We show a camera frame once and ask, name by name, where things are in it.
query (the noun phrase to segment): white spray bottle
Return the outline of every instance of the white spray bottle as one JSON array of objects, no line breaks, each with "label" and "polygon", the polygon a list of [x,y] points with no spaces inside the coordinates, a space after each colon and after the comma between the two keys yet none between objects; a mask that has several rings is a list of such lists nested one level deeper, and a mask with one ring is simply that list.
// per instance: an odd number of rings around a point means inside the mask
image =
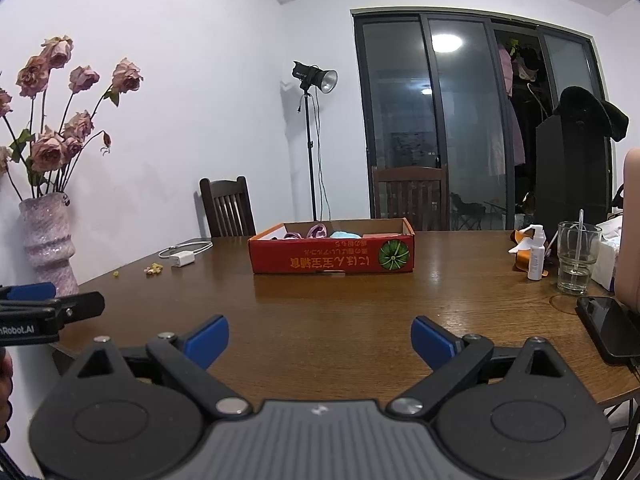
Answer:
[{"label": "white spray bottle", "polygon": [[533,224],[522,229],[520,232],[525,233],[529,229],[534,229],[533,245],[531,246],[531,255],[529,257],[529,272],[527,277],[530,280],[541,280],[542,270],[545,265],[545,241],[546,235],[542,225]]}]

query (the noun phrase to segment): human hand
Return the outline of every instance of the human hand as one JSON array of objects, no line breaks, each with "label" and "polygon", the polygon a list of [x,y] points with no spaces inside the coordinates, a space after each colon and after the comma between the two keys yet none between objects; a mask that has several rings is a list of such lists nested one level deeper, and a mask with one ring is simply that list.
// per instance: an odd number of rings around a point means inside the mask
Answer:
[{"label": "human hand", "polygon": [[9,439],[9,427],[7,422],[11,418],[14,409],[9,402],[9,396],[14,389],[14,362],[9,352],[1,349],[4,357],[0,361],[0,442],[4,443]]}]

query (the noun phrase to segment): cardboard box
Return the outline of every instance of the cardboard box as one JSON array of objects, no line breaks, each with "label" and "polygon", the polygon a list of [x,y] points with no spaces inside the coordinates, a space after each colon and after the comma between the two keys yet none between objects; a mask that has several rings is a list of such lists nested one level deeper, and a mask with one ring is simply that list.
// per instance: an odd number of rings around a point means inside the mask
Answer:
[{"label": "cardboard box", "polygon": [[[256,274],[411,272],[415,233],[405,218],[322,222],[327,238],[273,240],[287,232],[306,236],[317,222],[278,224],[249,240]],[[336,231],[363,238],[329,238]]]}]

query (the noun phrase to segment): green circular graphic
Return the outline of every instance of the green circular graphic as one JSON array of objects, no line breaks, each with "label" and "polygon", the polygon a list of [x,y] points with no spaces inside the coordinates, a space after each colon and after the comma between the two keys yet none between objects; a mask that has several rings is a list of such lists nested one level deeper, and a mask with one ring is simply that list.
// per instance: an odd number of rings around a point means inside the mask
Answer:
[{"label": "green circular graphic", "polygon": [[389,240],[380,247],[378,261],[386,270],[402,269],[409,261],[409,247],[400,240]]}]

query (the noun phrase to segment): black circular cover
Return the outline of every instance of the black circular cover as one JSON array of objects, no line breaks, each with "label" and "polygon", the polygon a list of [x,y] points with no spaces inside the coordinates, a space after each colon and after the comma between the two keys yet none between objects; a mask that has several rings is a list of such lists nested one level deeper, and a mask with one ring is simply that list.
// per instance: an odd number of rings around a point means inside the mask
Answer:
[{"label": "black circular cover", "polygon": [[171,470],[194,448],[202,416],[184,395],[97,376],[54,391],[29,432],[40,464],[70,480],[142,480]]},{"label": "black circular cover", "polygon": [[454,459],[501,480],[595,473],[610,441],[606,418],[581,385],[528,374],[462,391],[435,426]]}]

